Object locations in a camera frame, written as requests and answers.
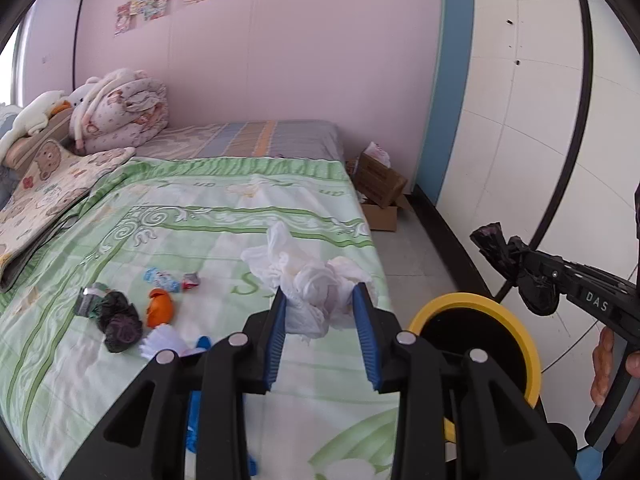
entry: folded blanket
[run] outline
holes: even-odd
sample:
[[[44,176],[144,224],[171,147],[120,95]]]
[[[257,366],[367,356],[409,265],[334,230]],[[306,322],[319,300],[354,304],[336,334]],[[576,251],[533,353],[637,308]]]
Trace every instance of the folded blanket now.
[[[70,134],[79,153],[140,146],[168,123],[166,86],[146,74],[116,70],[74,110]]]
[[[43,143],[0,211],[0,292],[13,285],[22,268],[13,267],[7,272],[10,263],[20,261],[24,266],[26,261],[20,256],[33,253],[49,239],[50,228],[57,220],[84,198],[100,177],[124,164],[133,153],[133,148],[119,148],[77,156],[56,140]]]

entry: bed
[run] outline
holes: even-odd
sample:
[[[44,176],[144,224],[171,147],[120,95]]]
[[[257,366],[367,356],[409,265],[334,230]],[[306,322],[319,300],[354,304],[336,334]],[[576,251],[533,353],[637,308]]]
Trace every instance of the bed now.
[[[81,286],[107,283],[143,319],[153,287],[142,279],[147,268],[198,272],[200,286],[174,295],[172,325],[190,344],[201,335],[216,341],[270,305],[272,292],[239,253],[264,245],[268,226],[283,220],[308,253],[359,264],[373,277],[378,306],[390,308],[331,123],[165,130],[65,215],[78,220],[37,248],[0,296],[0,414],[50,480],[146,364],[137,348],[109,354],[95,322],[74,316]],[[355,331],[288,336],[274,390],[246,400],[258,478],[386,479],[397,408],[397,396],[379,396],[367,381]]]

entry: white plush bear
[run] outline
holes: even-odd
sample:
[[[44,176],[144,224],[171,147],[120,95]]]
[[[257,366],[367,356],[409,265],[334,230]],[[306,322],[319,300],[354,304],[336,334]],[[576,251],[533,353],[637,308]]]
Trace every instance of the white plush bear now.
[[[0,139],[0,161],[12,144],[25,135],[35,135],[49,124],[53,108],[65,101],[63,90],[50,90],[36,97],[14,120],[12,128]]]
[[[91,89],[95,86],[95,84],[100,81],[99,77],[90,77],[86,80],[86,83],[82,86],[76,88],[71,95],[67,99],[72,105],[73,108],[76,108],[86,97],[86,95],[91,91]]]

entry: crumpled tissue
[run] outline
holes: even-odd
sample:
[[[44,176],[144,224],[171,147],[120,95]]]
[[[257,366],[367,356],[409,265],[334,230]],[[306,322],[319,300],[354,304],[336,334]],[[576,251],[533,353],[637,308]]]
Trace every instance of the crumpled tissue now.
[[[285,330],[311,339],[324,337],[329,327],[353,328],[351,292],[367,284],[371,301],[377,293],[371,276],[353,260],[338,256],[323,262],[305,253],[289,228],[276,222],[267,230],[267,245],[245,249],[240,258],[252,274],[271,290],[278,287],[287,298]]]

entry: floor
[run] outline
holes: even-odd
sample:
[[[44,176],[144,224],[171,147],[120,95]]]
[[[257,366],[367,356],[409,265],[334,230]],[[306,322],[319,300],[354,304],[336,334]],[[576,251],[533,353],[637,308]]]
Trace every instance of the floor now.
[[[408,327],[433,298],[456,292],[447,269],[413,211],[398,211],[398,230],[373,231],[398,321]]]

